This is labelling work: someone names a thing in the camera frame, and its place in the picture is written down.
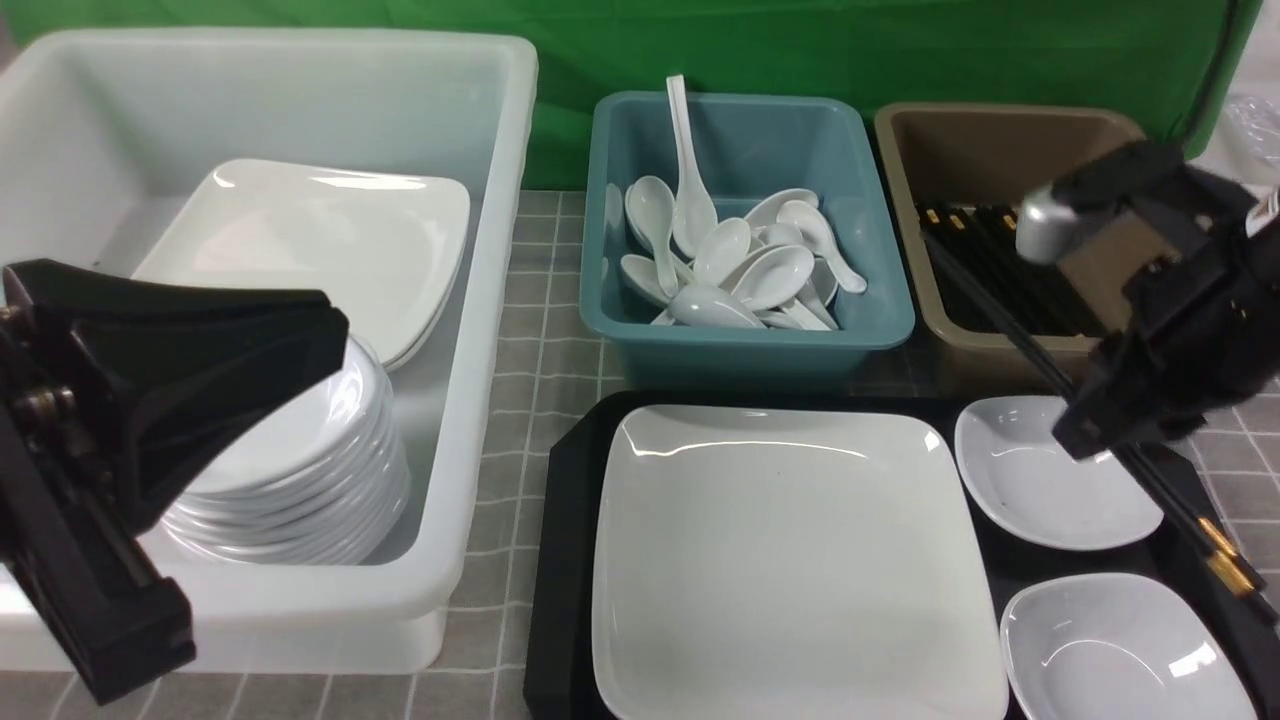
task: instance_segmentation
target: square white plate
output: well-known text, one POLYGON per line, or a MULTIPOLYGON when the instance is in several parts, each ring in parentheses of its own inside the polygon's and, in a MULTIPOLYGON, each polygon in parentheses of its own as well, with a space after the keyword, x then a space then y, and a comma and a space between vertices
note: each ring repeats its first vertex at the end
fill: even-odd
POLYGON ((625 720, 1005 716, 960 478, 913 418, 634 411, 593 582, 595 679, 625 720))
POLYGON ((232 160, 200 183, 133 279, 323 290, 394 368, 453 287, 470 214, 467 188, 448 178, 232 160))

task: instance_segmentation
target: white ceramic spoon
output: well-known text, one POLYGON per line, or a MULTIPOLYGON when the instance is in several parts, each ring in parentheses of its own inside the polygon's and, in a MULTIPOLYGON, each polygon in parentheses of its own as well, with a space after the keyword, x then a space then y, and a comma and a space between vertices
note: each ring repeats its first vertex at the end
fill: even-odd
POLYGON ((751 228, 742 218, 730 218, 716 225, 694 256, 694 278, 701 284, 719 287, 746 258, 750 245, 751 228))
POLYGON ((724 292, 732 292, 733 286, 737 284, 737 281, 742 279, 742 273, 745 273, 746 269, 750 268, 753 263, 755 263, 756 258, 764 255, 765 250, 768 250, 765 245, 763 245, 759 240, 751 238, 751 251, 748 252, 746 258, 742 258, 742 261, 739 263, 736 268, 733 268, 733 272, 731 272, 728 277, 726 277, 719 284, 721 290, 723 290, 724 292))
POLYGON ((622 268, 622 279, 627 287, 636 291, 640 297, 658 307, 666 307, 671 301, 658 283, 658 266, 653 260, 644 255, 623 255, 618 260, 618 266, 622 268))
POLYGON ((809 282, 813 283, 813 290, 818 293, 822 305, 829 306, 831 301, 836 299, 836 288, 840 287, 840 283, 836 282, 836 274, 831 272, 826 258, 814 258, 813 277, 809 278, 809 282))
MULTIPOLYGON (((636 291, 640 297, 644 297, 650 304, 663 309, 649 324, 676 324, 676 319, 667 311, 667 305, 669 305, 671 300, 663 292, 662 286, 658 284, 658 265, 644 255, 623 255, 618 260, 618 266, 622 268, 622 282, 627 283, 627 287, 636 291)), ((675 264, 675 268, 676 278, 680 281, 681 287, 694 284, 692 270, 680 261, 675 264)))
POLYGON ((782 209, 783 202, 791 200, 801 200, 814 208, 818 206, 818 193, 812 190, 805 190, 803 187, 794 187, 791 190, 780 190, 773 195, 765 197, 764 200, 755 204, 755 208, 742 218, 746 224, 751 225, 751 234, 759 233, 762 229, 778 222, 778 210, 782 209))
POLYGON ((845 261, 845 256, 840 254, 840 249, 836 246, 836 233, 831 229, 831 224, 827 223, 827 218, 822 217, 822 213, 817 208, 813 208, 808 202, 790 200, 783 202, 782 209, 778 210, 778 223, 800 228, 800 236, 804 238, 805 247, 814 255, 827 259, 831 272, 836 275, 836 282, 840 283, 840 287, 845 292, 858 295, 867 292, 867 278, 859 275, 845 261))
POLYGON ((829 329, 804 305, 796 293, 813 274, 813 252, 795 245, 771 247, 751 263, 733 286, 733 297, 753 311, 781 309, 805 329, 829 329))
MULTIPOLYGON (((774 247, 778 245, 805 246, 804 237, 800 234, 800 228, 785 223, 774 223, 764 228, 760 232, 760 240, 765 243, 765 247, 774 247)), ((800 292, 796 293, 796 300, 804 305, 809 313, 822 320, 822 324, 826 325, 827 329, 838 331, 840 325, 836 323, 836 319, 831 316, 831 313, 827 311, 827 302, 822 301, 822 295, 815 287, 814 278, 819 272, 819 260, 822 259, 814 258, 813 274, 809 277, 809 281, 804 283, 804 287, 800 288, 800 292)), ((826 273, 826 277, 822 279, 829 279, 832 287, 835 287, 836 281, 831 275, 831 270, 827 268, 826 261, 822 261, 820 269, 826 273)))
POLYGON ((694 131, 689 122, 689 99, 685 95, 685 76, 667 78, 667 102, 671 105, 671 124, 676 132, 676 159, 680 163, 680 186, 676 188, 676 218, 672 229, 676 247, 685 258, 698 255, 707 233, 719 222, 716 204, 703 184, 694 155, 694 131))
POLYGON ((691 284, 671 299, 667 311, 686 325, 717 328, 763 328, 750 310, 718 287, 691 284))
POLYGON ((645 176, 631 183, 626 197, 627 222, 643 245, 649 246, 658 265, 658 284, 668 299, 680 292, 676 281, 676 259, 671 252, 671 224, 676 214, 676 196, 662 178, 645 176))
POLYGON ((756 318, 764 323, 765 327, 777 328, 780 331, 803 331, 804 325, 796 322, 795 318, 787 315, 781 310, 765 310, 763 313, 756 313, 756 318))

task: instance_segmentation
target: metal bolt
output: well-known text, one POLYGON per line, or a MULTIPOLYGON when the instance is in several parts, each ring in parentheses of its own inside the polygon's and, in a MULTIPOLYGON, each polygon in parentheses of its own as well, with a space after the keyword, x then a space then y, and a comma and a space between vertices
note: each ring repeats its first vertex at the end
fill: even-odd
POLYGON ((17 305, 0 305, 0 323, 19 333, 27 329, 27 316, 17 305))
POLYGON ((13 411, 32 428, 61 423, 76 411, 76 395, 67 386, 37 388, 19 397, 13 411))

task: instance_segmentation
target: gold chopstick tip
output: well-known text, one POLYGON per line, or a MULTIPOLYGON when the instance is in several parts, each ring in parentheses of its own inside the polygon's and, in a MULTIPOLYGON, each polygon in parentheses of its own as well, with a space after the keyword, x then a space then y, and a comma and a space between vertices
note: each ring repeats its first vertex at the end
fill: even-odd
POLYGON ((1235 597, 1245 597, 1257 589, 1249 578, 1236 568, 1235 560, 1221 550, 1215 552, 1206 562, 1210 570, 1213 570, 1217 579, 1222 580, 1226 589, 1231 591, 1231 594, 1235 597))

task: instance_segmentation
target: green backdrop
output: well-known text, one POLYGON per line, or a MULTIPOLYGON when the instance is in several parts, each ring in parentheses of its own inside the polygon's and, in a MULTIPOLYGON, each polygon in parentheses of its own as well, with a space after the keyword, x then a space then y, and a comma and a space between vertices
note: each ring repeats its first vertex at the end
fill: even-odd
MULTIPOLYGON (((591 110, 618 90, 1112 108, 1152 137, 1188 128, 1231 0, 0 0, 19 42, 68 27, 343 26, 520 35, 538 46, 525 183, 581 187, 591 110)), ((1262 0, 1240 18, 1211 106, 1262 0)))

